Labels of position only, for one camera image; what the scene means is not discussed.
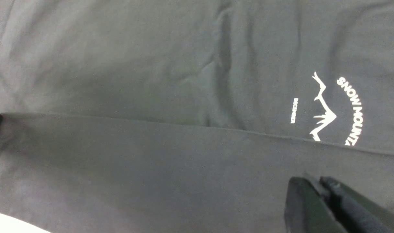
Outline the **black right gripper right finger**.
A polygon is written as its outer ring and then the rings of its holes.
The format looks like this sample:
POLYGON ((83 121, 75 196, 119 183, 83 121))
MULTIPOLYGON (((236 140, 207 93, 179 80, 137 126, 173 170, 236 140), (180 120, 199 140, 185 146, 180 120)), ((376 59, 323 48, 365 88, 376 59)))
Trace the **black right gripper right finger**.
POLYGON ((325 202, 348 233, 394 233, 394 214, 333 177, 320 177, 325 202))

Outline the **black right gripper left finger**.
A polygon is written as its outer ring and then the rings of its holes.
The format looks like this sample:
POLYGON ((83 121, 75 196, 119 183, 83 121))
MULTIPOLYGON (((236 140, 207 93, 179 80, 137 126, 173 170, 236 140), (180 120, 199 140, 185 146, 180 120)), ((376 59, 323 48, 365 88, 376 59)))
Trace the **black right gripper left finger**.
POLYGON ((287 233, 345 233, 323 198, 303 177, 289 179, 284 209, 287 233))

